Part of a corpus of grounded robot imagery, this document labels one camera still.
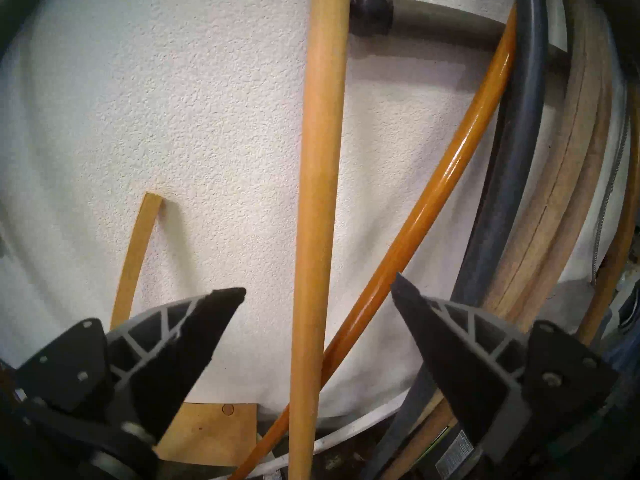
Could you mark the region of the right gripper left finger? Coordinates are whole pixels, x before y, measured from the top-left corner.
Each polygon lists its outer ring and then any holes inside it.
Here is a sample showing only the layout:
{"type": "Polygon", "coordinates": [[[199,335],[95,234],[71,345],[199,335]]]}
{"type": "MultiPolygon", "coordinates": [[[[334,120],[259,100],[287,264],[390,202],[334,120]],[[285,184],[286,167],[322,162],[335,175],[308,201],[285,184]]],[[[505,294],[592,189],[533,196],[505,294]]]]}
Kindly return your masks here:
{"type": "Polygon", "coordinates": [[[136,325],[105,333],[96,318],[84,319],[43,347],[15,373],[25,392],[24,411],[33,423],[62,437],[93,446],[144,439],[126,433],[141,429],[158,443],[213,353],[237,309],[243,287],[213,290],[163,331],[163,311],[136,325]]]}

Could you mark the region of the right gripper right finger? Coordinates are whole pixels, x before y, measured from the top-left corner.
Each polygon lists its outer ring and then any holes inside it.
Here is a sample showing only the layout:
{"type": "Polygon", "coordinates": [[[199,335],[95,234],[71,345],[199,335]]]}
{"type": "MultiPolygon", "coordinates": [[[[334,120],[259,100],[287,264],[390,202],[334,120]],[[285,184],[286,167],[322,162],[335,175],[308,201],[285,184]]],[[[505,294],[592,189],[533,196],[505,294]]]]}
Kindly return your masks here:
{"type": "Polygon", "coordinates": [[[400,273],[392,299],[452,414],[492,464],[526,464],[603,407],[619,378],[548,320],[524,333],[478,308],[424,296],[400,273]]]}

